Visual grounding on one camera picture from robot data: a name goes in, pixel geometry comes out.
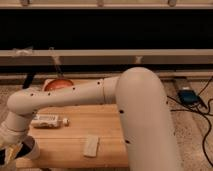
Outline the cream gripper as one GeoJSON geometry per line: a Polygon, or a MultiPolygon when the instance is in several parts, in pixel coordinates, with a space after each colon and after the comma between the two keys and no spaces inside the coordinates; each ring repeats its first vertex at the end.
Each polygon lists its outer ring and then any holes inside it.
{"type": "Polygon", "coordinates": [[[5,167],[15,160],[23,145],[21,143],[0,146],[0,167],[5,167]]]}

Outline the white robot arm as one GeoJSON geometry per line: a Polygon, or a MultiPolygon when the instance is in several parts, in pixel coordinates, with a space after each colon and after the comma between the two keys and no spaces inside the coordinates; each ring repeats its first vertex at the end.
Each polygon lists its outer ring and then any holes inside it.
{"type": "Polygon", "coordinates": [[[130,171],[183,171],[164,86],[143,67],[53,91],[27,88],[13,93],[7,101],[9,113],[0,124],[0,150],[26,139],[40,109],[94,104],[117,106],[130,171]]]}

